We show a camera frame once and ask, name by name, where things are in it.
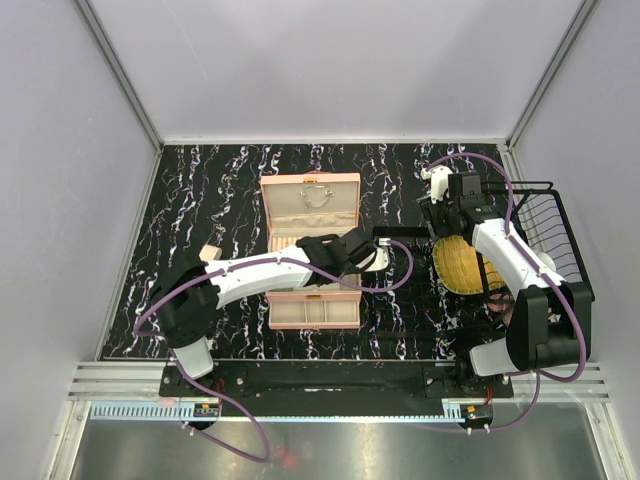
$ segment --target aluminum frame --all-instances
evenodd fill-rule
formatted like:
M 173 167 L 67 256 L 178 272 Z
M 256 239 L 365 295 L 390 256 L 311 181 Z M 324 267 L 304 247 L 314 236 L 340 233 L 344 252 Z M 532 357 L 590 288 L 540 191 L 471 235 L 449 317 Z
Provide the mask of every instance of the aluminum frame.
M 439 366 L 450 366 L 453 362 L 437 361 Z M 47 478 L 68 480 L 73 471 L 76 456 L 91 411 L 97 401 L 123 402 L 137 405 L 137 402 L 148 405 L 158 402 L 158 387 L 162 381 L 162 371 L 166 362 L 83 362 L 78 366 L 68 397 L 65 427 L 61 433 L 58 448 L 51 461 Z M 569 375 L 575 365 L 567 365 L 551 369 L 557 375 Z M 522 376 L 513 379 L 514 398 L 495 399 L 496 403 L 527 404 L 530 401 L 535 381 L 531 377 Z M 459 410 L 459 405 L 478 403 L 484 399 L 446 399 L 445 409 Z M 217 405 L 217 399 L 181 398 L 180 402 L 209 402 Z M 617 427 L 611 408 L 608 392 L 597 363 L 589 363 L 583 377 L 572 384 L 558 384 L 543 380 L 539 401 L 542 403 L 578 403 L 587 413 L 589 425 L 593 432 L 597 450 L 605 467 L 607 478 L 635 479 L 633 468 Z M 298 421 L 321 421 L 322 419 L 300 418 Z M 354 419 L 337 419 L 336 421 L 354 421 Z M 407 422 L 403 418 L 368 418 L 363 422 Z M 242 419 L 224 419 L 224 421 L 242 421 Z
M 72 0 L 74 5 L 76 6 L 78 13 L 80 14 L 84 24 L 86 25 L 89 33 L 93 37 L 93 40 L 100 50 L 102 57 L 107 62 L 111 73 L 113 74 L 116 83 L 120 87 L 120 91 L 122 95 L 125 97 L 127 103 L 131 107 L 133 114 L 138 119 L 140 126 L 144 130 L 144 133 L 151 143 L 151 146 L 156 152 L 162 150 L 162 137 L 156 130 L 151 117 L 147 113 L 144 105 L 142 105 L 142 101 L 140 97 L 136 93 L 127 72 L 124 70 L 118 55 L 116 54 L 111 41 L 109 40 L 109 36 L 107 35 L 106 30 L 102 26 L 98 15 L 96 14 L 93 5 L 90 0 Z
M 551 83 L 555 79 L 556 75 L 560 71 L 560 68 L 571 53 L 571 48 L 578 39 L 580 32 L 582 32 L 582 30 L 586 26 L 589 18 L 591 17 L 591 14 L 594 12 L 595 7 L 599 3 L 599 1 L 600 0 L 582 0 L 582 3 L 578 7 L 576 14 L 573 16 L 573 19 L 569 24 L 569 27 L 560 40 L 558 48 L 556 48 L 556 51 L 551 57 L 547 68 L 540 78 L 540 81 L 536 85 L 533 94 L 529 98 L 527 105 L 522 111 L 520 118 L 518 118 L 518 121 L 513 127 L 511 134 L 507 138 L 509 147 L 515 148 L 517 143 L 520 141 L 520 138 L 522 138 L 522 134 L 529 125 L 529 122 L 533 118 L 533 115 L 538 109 L 538 106 L 540 105 L 540 103 L 542 103 L 544 96 L 549 90 L 549 87 L 551 86 Z

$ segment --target floor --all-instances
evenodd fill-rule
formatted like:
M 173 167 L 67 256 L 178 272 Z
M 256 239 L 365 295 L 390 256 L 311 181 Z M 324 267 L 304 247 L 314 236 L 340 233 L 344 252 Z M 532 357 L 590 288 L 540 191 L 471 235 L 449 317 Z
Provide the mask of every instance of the floor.
M 223 258 L 262 253 L 267 247 L 262 175 L 360 172 L 360 224 L 421 225 L 416 199 L 425 185 L 419 172 L 441 156 L 473 151 L 500 159 L 495 145 L 221 145 L 166 147 L 144 215 L 117 313 L 102 349 L 102 359 L 163 359 L 165 343 L 134 338 L 131 327 L 147 307 L 158 272 L 183 252 L 209 243 Z M 461 159 L 459 171 L 475 169 L 484 180 L 499 179 L 481 162 Z M 436 359 L 451 358 L 452 338 L 437 332 L 487 322 L 477 297 L 460 297 L 439 284 L 430 244 L 411 242 L 416 257 L 412 280 L 395 295 L 364 294 L 357 331 L 282 333 L 266 325 L 268 304 L 262 295 L 212 312 L 209 339 L 214 358 L 244 359 Z M 369 274 L 363 284 L 392 283 L 405 271 L 404 258 L 386 274 Z M 381 332 L 424 337 L 388 338 Z
M 497 422 L 519 414 L 499 405 Z M 606 478 L 579 405 L 538 405 L 517 428 L 492 435 L 453 435 L 410 424 L 274 423 L 265 430 L 273 459 L 240 459 L 179 425 L 91 420 L 73 480 L 232 479 L 527 479 Z M 208 430 L 259 453 L 248 423 Z

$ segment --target black marble surface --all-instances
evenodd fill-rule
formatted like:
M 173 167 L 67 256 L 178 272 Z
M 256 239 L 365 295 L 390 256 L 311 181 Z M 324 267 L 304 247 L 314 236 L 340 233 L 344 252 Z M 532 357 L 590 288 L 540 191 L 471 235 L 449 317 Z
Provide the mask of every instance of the black marble surface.
M 158 272 L 182 252 L 197 254 L 206 244 L 223 249 L 223 258 L 267 250 L 261 175 L 301 174 L 311 170 L 359 172 L 360 223 L 424 225 L 416 199 L 426 192 L 422 167 L 441 156 L 473 151 L 500 159 L 494 145 L 220 145 L 166 147 L 140 229 L 133 259 L 104 359 L 162 359 L 166 345 L 135 338 L 135 319 L 148 306 Z M 477 170 L 483 179 L 500 177 L 482 162 L 459 159 L 454 171 Z M 211 312 L 209 342 L 214 358 L 247 359 L 435 359 L 451 358 L 455 337 L 437 332 L 488 322 L 479 296 L 460 297 L 440 284 L 431 262 L 431 245 L 410 242 L 416 262 L 408 284 L 392 294 L 363 294 L 361 327 L 349 331 L 272 331 L 264 295 Z M 399 253 L 385 274 L 363 276 L 364 285 L 391 284 L 402 277 Z M 408 332 L 422 338 L 389 338 Z

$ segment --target cable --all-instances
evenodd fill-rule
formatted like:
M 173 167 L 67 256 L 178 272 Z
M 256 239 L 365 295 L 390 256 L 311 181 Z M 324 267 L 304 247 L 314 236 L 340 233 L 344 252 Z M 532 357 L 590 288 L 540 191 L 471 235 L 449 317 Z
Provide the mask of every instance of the cable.
M 454 158 L 460 158 L 460 157 L 478 158 L 483 162 L 493 166 L 498 171 L 498 173 L 500 173 L 500 175 L 503 176 L 505 183 L 507 184 L 507 192 L 508 192 L 507 214 L 505 215 L 505 222 L 504 222 L 505 234 L 507 235 L 507 238 L 509 238 L 509 241 L 516 248 L 516 250 L 520 252 L 520 254 L 527 260 L 527 262 L 529 262 L 529 264 L 536 270 L 537 273 L 540 273 L 540 266 L 538 265 L 538 263 L 529 255 L 529 253 L 524 249 L 524 247 L 520 245 L 520 242 L 518 242 L 516 237 L 514 237 L 513 235 L 510 235 L 511 213 L 513 212 L 513 184 L 511 183 L 511 179 L 509 178 L 509 175 L 507 175 L 507 172 L 504 170 L 504 168 L 502 168 L 502 165 L 500 165 L 494 159 L 479 153 L 473 153 L 473 152 L 454 153 L 436 160 L 434 163 L 430 164 L 427 167 L 427 171 L 431 170 L 432 168 L 438 165 L 445 163 L 448 160 L 453 160 Z M 564 294 L 560 291 L 557 285 L 553 283 L 553 280 L 551 280 L 549 275 L 547 275 L 546 273 L 542 273 L 540 274 L 540 277 L 544 279 L 547 285 L 549 285 L 553 293 L 556 295 L 556 297 L 560 301 L 560 304 L 569 315 L 569 321 L 571 322 L 571 326 L 576 332 L 576 338 L 578 340 L 578 345 L 580 347 L 580 357 L 578 361 L 578 367 L 576 368 L 576 371 L 572 375 L 568 377 L 558 377 L 557 375 L 554 375 L 549 372 L 545 372 L 544 370 L 540 370 L 540 374 L 544 375 L 547 378 L 556 380 L 558 382 L 564 382 L 564 383 L 573 382 L 578 377 L 580 377 L 580 375 L 582 375 L 582 372 L 584 371 L 584 367 L 586 366 L 586 363 L 587 363 L 587 344 L 584 339 L 584 334 L 582 333 L 582 328 L 580 328 L 580 322 L 578 321 L 578 318 L 576 317 L 575 312 L 569 305 L 569 302 L 567 298 L 564 296 Z
M 390 240 L 389 241 L 391 245 L 400 248 L 402 251 L 404 251 L 404 253 L 407 255 L 407 260 L 409 261 L 409 266 L 407 267 L 407 272 L 405 273 L 404 277 L 402 277 L 402 279 L 397 282 L 394 283 L 393 285 L 390 285 L 388 287 L 379 287 L 379 288 L 369 288 L 369 287 L 363 287 L 361 285 L 356 285 L 350 282 L 347 282 L 345 280 L 342 280 L 341 278 L 335 277 L 334 275 L 331 275 L 328 272 L 325 272 L 324 270 L 315 267 L 313 265 L 301 262 L 299 260 L 295 260 L 293 258 L 263 258 L 263 259 L 256 259 L 256 260 L 247 260 L 246 262 L 242 262 L 239 263 L 237 265 L 234 265 L 232 267 L 229 267 L 228 271 L 229 272 L 234 272 L 236 270 L 241 270 L 243 268 L 248 268 L 251 266 L 255 266 L 255 265 L 262 265 L 265 263 L 291 263 L 294 265 L 299 265 L 301 267 L 305 267 L 308 268 L 309 270 L 312 270 L 314 272 L 316 272 L 318 275 L 321 275 L 325 278 L 328 278 L 336 283 L 340 283 L 342 285 L 351 287 L 351 288 L 356 288 L 359 290 L 362 290 L 363 292 L 369 292 L 369 293 L 386 293 L 386 292 L 390 292 L 392 290 L 395 290 L 396 288 L 404 285 L 405 283 L 407 283 L 407 281 L 409 280 L 409 277 L 411 277 L 411 273 L 413 272 L 413 256 L 411 255 L 411 252 L 409 251 L 409 249 L 401 242 L 398 242 L 397 240 Z M 162 335 L 162 332 L 159 331 L 148 331 L 148 332 L 141 332 L 140 331 L 140 327 L 149 319 L 149 317 L 151 317 L 151 315 L 153 315 L 154 313 L 156 313 L 160 308 L 162 308 L 167 302 L 171 301 L 173 298 L 175 298 L 177 295 L 179 295 L 180 293 L 184 292 L 185 290 L 193 287 L 194 285 L 201 283 L 201 282 L 205 282 L 207 280 L 210 280 L 212 278 L 215 278 L 219 275 L 223 275 L 225 274 L 225 270 L 224 269 L 219 269 L 216 270 L 215 272 L 211 272 L 211 273 L 207 273 L 205 275 L 200 275 L 199 277 L 194 278 L 193 280 L 190 280 L 182 285 L 180 285 L 178 288 L 176 288 L 175 290 L 172 290 L 171 292 L 169 292 L 167 295 L 165 295 L 164 297 L 162 297 L 157 303 L 155 303 L 151 308 L 149 308 L 144 314 L 142 314 L 142 316 L 136 321 L 136 323 L 133 325 L 133 334 L 139 337 L 157 337 Z M 191 384 L 193 387 L 195 387 L 196 389 L 200 390 L 203 393 L 206 393 L 207 395 L 210 395 L 212 397 L 218 398 L 220 400 L 223 400 L 225 402 L 230 403 L 231 405 L 233 405 L 234 407 L 236 407 L 238 410 L 240 410 L 243 415 L 245 415 L 250 421 L 251 423 L 254 425 L 254 427 L 256 428 L 258 435 L 260 436 L 260 439 L 262 440 L 262 445 L 264 447 L 264 456 L 262 457 L 257 457 L 253 454 L 247 453 L 243 450 L 240 450 L 236 447 L 234 447 L 233 445 L 229 445 L 226 442 L 223 442 L 222 440 L 209 435 L 208 433 L 196 430 L 196 429 L 192 429 L 192 432 L 200 435 L 203 438 L 206 438 L 207 440 L 215 443 L 216 445 L 226 448 L 227 450 L 229 450 L 230 452 L 235 453 L 236 455 L 241 456 L 242 458 L 245 458 L 247 460 L 251 460 L 253 462 L 259 462 L 259 463 L 264 463 L 267 462 L 269 460 L 269 458 L 271 457 L 271 451 L 269 448 L 269 441 L 267 439 L 267 435 L 264 432 L 264 429 L 262 428 L 262 426 L 260 425 L 260 423 L 255 419 L 255 417 L 251 414 L 251 412 L 249 412 L 245 407 L 242 406 L 242 404 L 240 404 L 237 400 L 234 400 L 233 398 L 224 395 L 222 393 L 216 392 L 214 390 L 211 390 L 207 387 L 205 387 L 204 385 L 198 383 L 195 381 L 195 379 L 193 379 L 183 368 L 183 366 L 180 364 L 180 361 L 177 359 L 177 356 L 174 354 L 173 350 L 170 350 L 171 355 L 173 355 L 176 358 L 176 367 L 178 368 L 178 371 L 180 372 L 180 374 L 183 376 L 183 378 L 189 383 Z
M 176 355 L 173 353 L 173 350 L 170 350 L 170 352 L 171 352 L 171 355 L 176 357 Z M 227 395 L 225 395 L 223 393 L 219 393 L 219 392 L 216 392 L 215 390 L 211 390 L 211 389 L 205 387 L 204 385 L 196 382 L 185 371 L 185 369 L 182 367 L 182 365 L 180 364 L 180 362 L 178 361 L 177 358 L 176 358 L 176 367 L 178 368 L 178 371 L 183 376 L 183 378 L 187 382 L 189 382 L 193 387 L 197 388 L 198 390 L 200 390 L 203 393 L 206 393 L 207 395 L 210 395 L 210 396 L 215 397 L 215 398 L 219 398 L 220 400 L 224 400 L 225 402 L 230 403 L 231 405 L 236 407 L 238 410 L 240 410 L 242 412 L 242 414 L 251 421 L 251 423 L 253 423 L 253 426 L 256 428 L 256 430 L 258 432 L 258 435 L 260 435 L 260 440 L 262 440 L 262 446 L 264 447 L 264 456 L 257 457 L 255 455 L 247 453 L 244 450 L 240 450 L 239 448 L 236 448 L 233 445 L 229 445 L 228 443 L 223 442 L 219 438 L 216 438 L 216 437 L 214 437 L 212 435 L 209 435 L 208 433 L 202 432 L 200 430 L 195 430 L 194 429 L 194 430 L 192 430 L 193 433 L 196 433 L 196 434 L 200 435 L 201 437 L 206 438 L 207 440 L 215 443 L 216 445 L 219 445 L 220 447 L 226 448 L 230 452 L 235 453 L 236 455 L 239 455 L 242 458 L 246 458 L 247 460 L 251 460 L 252 462 L 258 462 L 258 463 L 268 462 L 269 458 L 271 458 L 271 449 L 269 448 L 269 440 L 267 440 L 267 434 L 264 433 L 264 429 L 262 428 L 262 425 L 260 425 L 260 423 L 256 420 L 256 418 L 253 415 L 251 415 L 251 412 L 249 412 L 249 410 L 247 410 L 245 407 L 243 407 L 242 404 L 240 402 L 238 402 L 237 400 L 234 400 L 233 398 L 231 398 L 231 397 L 229 397 L 229 396 L 227 396 Z

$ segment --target pink jewelry box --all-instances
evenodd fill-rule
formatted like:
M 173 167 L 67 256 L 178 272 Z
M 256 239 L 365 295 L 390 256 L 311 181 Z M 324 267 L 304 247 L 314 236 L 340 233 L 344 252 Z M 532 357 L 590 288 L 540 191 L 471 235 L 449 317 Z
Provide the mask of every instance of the pink jewelry box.
M 260 179 L 267 216 L 269 252 L 305 236 L 344 235 L 358 226 L 359 173 L 310 172 Z M 360 285 L 360 275 L 345 280 Z M 269 326 L 272 329 L 357 329 L 362 292 L 332 283 L 320 287 L 272 290 Z

